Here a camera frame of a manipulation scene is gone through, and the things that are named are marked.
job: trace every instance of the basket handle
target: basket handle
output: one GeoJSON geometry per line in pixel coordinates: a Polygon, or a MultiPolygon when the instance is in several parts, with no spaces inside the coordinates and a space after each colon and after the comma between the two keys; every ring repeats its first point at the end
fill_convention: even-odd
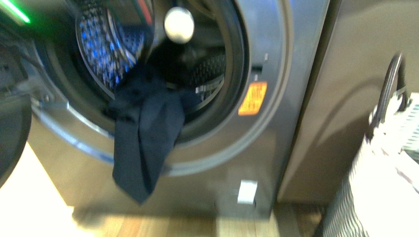
{"type": "Polygon", "coordinates": [[[369,140],[372,139],[374,135],[374,128],[378,127],[380,123],[383,123],[385,120],[385,113],[387,111],[388,102],[390,100],[391,88],[394,84],[394,79],[397,75],[397,91],[402,95],[402,103],[398,109],[399,112],[405,111],[407,107],[407,91],[406,91],[406,82],[405,82],[405,59],[401,53],[397,53],[391,60],[390,65],[387,69],[387,74],[385,75],[384,85],[381,89],[380,98],[377,105],[377,111],[371,121],[370,126],[368,127],[366,136],[369,140]]]}

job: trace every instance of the white ball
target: white ball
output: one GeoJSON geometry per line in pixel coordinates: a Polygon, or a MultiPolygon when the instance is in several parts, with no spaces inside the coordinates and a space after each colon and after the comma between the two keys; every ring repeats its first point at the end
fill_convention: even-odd
{"type": "Polygon", "coordinates": [[[194,34],[194,18],[190,11],[183,7],[173,7],[165,17],[165,32],[175,43],[187,43],[194,34]]]}

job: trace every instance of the white label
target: white label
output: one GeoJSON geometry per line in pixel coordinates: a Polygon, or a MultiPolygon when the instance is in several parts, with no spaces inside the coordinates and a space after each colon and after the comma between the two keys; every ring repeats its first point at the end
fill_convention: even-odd
{"type": "Polygon", "coordinates": [[[238,204],[250,204],[254,202],[256,195],[257,181],[242,180],[239,189],[239,196],[237,197],[238,204]]]}

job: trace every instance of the washing machine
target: washing machine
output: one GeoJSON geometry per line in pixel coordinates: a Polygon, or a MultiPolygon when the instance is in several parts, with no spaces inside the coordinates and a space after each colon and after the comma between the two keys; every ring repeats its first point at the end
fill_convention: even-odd
{"type": "Polygon", "coordinates": [[[75,211],[268,218],[328,5],[2,0],[2,179],[32,119],[29,144],[75,211]],[[187,42],[168,38],[174,7],[192,16],[187,42]],[[112,179],[115,121],[106,113],[124,73],[140,61],[158,67],[171,89],[187,85],[200,98],[185,111],[157,186],[141,205],[112,179]]]}

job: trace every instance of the dark cloth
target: dark cloth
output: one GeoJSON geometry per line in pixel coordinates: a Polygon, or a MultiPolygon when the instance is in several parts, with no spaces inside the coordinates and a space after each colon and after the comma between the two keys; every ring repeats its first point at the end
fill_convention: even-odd
{"type": "Polygon", "coordinates": [[[113,178],[139,203],[153,192],[184,121],[199,103],[193,91],[166,88],[159,72],[142,65],[119,84],[109,114],[116,119],[113,178]]]}

